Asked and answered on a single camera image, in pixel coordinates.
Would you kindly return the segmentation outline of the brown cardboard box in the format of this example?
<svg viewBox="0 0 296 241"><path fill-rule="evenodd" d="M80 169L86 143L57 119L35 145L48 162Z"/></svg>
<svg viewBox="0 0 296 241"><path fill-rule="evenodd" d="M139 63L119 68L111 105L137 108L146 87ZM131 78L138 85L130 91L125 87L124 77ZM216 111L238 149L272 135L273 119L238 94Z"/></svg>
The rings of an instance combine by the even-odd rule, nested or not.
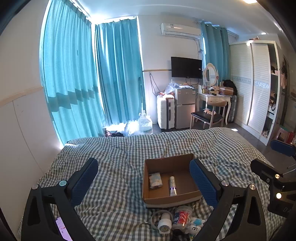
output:
<svg viewBox="0 0 296 241"><path fill-rule="evenodd" d="M190 174L193 154L147 159L142 199L148 208L169 208L195 202L202 195Z"/></svg>

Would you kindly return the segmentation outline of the pink plastic stool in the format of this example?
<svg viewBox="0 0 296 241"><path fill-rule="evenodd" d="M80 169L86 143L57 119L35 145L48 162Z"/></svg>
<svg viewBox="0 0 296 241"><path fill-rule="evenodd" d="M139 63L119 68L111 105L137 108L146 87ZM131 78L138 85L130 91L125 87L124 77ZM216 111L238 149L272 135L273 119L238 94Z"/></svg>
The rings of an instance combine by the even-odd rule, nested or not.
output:
<svg viewBox="0 0 296 241"><path fill-rule="evenodd" d="M293 139L295 138L294 132L289 132L286 128L280 126L275 139L285 142L285 143L292 143Z"/></svg>

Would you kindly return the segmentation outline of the silver mini fridge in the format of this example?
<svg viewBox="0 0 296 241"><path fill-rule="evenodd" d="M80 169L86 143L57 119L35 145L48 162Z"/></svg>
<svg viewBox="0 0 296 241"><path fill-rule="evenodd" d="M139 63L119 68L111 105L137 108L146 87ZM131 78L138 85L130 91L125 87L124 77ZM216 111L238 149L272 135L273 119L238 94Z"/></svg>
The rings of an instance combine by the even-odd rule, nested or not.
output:
<svg viewBox="0 0 296 241"><path fill-rule="evenodd" d="M191 113L195 111L196 91L193 88L175 89L175 128L190 127Z"/></svg>

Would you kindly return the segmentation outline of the dark grey suitcase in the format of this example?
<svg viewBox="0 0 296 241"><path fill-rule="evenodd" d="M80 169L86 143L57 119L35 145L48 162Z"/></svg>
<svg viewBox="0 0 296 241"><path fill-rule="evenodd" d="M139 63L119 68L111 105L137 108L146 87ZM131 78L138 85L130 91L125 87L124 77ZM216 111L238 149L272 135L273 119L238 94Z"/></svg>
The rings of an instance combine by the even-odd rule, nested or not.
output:
<svg viewBox="0 0 296 241"><path fill-rule="evenodd" d="M232 95L230 98L231 106L230 106L230 109L229 109L230 111L229 111L229 115L227 118L227 121L229 123L232 123L235 120L236 112L237 112L237 100L238 100L238 98L236 95Z"/></svg>

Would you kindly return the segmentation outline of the white cosmetic tube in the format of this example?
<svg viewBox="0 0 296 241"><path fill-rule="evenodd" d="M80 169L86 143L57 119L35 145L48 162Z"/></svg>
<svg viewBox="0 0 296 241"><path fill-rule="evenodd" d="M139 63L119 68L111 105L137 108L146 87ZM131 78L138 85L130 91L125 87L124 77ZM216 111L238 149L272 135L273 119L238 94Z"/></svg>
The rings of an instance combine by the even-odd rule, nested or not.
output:
<svg viewBox="0 0 296 241"><path fill-rule="evenodd" d="M176 196L177 195L177 188L176 188L176 181L175 177L170 177L170 196Z"/></svg>

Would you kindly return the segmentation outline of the white plush toy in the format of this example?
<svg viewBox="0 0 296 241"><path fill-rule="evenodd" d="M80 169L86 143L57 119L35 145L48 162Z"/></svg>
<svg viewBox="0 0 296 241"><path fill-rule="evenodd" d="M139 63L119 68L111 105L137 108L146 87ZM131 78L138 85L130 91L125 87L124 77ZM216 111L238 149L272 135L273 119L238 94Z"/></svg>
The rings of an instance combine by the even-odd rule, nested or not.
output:
<svg viewBox="0 0 296 241"><path fill-rule="evenodd" d="M190 240L193 240L193 238L200 232L205 222L205 220L200 218L191 218L189 226L185 230L185 234L189 235Z"/></svg>

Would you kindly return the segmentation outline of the middle turquoise curtain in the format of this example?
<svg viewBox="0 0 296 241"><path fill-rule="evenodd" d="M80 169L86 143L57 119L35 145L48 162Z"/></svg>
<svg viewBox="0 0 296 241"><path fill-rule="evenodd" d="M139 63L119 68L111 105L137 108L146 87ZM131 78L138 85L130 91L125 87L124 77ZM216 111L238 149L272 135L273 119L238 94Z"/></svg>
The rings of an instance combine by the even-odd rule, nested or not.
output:
<svg viewBox="0 0 296 241"><path fill-rule="evenodd" d="M95 39L108 125L137 120L146 109L137 19L96 25Z"/></svg>

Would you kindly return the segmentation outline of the white suitcase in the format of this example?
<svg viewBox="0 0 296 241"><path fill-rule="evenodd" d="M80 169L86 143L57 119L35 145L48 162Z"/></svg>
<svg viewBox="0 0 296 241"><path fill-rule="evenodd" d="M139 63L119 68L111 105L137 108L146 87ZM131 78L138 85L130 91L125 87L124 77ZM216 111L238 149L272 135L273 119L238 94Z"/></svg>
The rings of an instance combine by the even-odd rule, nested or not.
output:
<svg viewBox="0 0 296 241"><path fill-rule="evenodd" d="M162 130L175 127L175 99L172 95L166 94L157 97L157 118L158 125Z"/></svg>

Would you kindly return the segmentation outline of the white sliding wardrobe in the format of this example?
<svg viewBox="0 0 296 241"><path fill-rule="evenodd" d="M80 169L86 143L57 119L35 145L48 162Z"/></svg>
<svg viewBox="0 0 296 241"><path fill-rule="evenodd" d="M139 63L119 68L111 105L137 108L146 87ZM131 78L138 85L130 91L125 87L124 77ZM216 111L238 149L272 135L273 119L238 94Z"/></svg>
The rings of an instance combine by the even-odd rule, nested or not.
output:
<svg viewBox="0 0 296 241"><path fill-rule="evenodd" d="M248 40L230 45L231 81L237 88L234 121L265 145L278 127L281 60L276 41Z"/></svg>

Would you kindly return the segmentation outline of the right turquoise curtain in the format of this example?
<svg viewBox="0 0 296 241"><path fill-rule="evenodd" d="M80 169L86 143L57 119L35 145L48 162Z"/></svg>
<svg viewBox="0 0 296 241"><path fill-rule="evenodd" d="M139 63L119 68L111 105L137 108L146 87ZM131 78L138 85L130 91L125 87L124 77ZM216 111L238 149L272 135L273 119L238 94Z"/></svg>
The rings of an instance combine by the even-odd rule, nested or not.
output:
<svg viewBox="0 0 296 241"><path fill-rule="evenodd" d="M227 30L224 27L213 26L210 23L201 22L203 38L205 40L205 61L212 63L217 72L220 83L230 80L230 45Z"/></svg>

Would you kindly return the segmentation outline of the white small hair dryer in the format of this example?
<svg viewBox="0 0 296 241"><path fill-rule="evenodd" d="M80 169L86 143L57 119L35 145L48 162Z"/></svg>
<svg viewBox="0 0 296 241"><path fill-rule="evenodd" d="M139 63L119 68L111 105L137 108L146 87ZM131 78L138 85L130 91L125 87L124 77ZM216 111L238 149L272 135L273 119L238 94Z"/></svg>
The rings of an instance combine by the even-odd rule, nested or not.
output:
<svg viewBox="0 0 296 241"><path fill-rule="evenodd" d="M158 231L162 235L167 235L171 232L172 220L169 212L164 212L158 222Z"/></svg>

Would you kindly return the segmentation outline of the black seat wooden chair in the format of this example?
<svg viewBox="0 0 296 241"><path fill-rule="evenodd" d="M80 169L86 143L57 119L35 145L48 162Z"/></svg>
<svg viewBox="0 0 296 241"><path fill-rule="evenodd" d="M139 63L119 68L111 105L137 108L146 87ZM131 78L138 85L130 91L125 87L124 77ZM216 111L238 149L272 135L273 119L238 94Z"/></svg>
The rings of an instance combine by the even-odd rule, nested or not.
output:
<svg viewBox="0 0 296 241"><path fill-rule="evenodd" d="M213 106L213 109L210 110L208 108L205 108L203 110L193 112L191 113L191 119L190 119L190 129L193 128L194 121L202 121L204 125L208 125L209 128L212 128L214 125L220 123L220 126L223 127L224 120L225 120L225 107L227 105L227 101L220 101L220 102L209 102L211 106ZM214 110L215 107L219 107L223 109L222 114L216 112Z"/></svg>

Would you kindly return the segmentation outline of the clear water jug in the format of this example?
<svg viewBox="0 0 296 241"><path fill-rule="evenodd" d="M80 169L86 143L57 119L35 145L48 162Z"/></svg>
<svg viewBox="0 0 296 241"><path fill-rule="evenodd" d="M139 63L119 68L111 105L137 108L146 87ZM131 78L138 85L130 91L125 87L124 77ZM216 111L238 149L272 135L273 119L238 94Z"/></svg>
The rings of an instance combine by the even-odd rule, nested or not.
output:
<svg viewBox="0 0 296 241"><path fill-rule="evenodd" d="M139 131L145 135L151 135L153 130L152 130L152 119L150 118L149 115L146 114L146 111L143 110L139 114L139 119L138 121L138 126L139 126Z"/></svg>

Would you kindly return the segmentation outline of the tissue pack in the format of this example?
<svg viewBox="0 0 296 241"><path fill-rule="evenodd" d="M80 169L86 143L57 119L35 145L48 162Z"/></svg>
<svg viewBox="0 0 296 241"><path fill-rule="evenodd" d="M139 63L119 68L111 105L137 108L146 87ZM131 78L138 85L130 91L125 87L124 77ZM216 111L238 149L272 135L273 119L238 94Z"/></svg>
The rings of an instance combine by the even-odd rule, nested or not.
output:
<svg viewBox="0 0 296 241"><path fill-rule="evenodd" d="M161 174L159 172L149 174L149 187L151 189L160 188L163 186Z"/></svg>

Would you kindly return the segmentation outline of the turquoise curtain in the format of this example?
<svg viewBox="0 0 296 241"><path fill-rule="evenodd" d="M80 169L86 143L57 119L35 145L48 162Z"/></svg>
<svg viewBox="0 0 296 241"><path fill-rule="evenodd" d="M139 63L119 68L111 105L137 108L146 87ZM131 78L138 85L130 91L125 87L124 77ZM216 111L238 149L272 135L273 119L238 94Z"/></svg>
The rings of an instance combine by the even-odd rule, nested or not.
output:
<svg viewBox="0 0 296 241"><path fill-rule="evenodd" d="M63 144L104 134L91 23L71 1L49 1L40 40L49 114Z"/></svg>
<svg viewBox="0 0 296 241"><path fill-rule="evenodd" d="M137 120L146 109L137 19L96 25L95 39L108 125Z"/></svg>
<svg viewBox="0 0 296 241"><path fill-rule="evenodd" d="M201 22L203 38L205 40L205 61L212 63L217 72L220 83L230 80L230 45L227 30L224 27L213 26L210 23Z"/></svg>

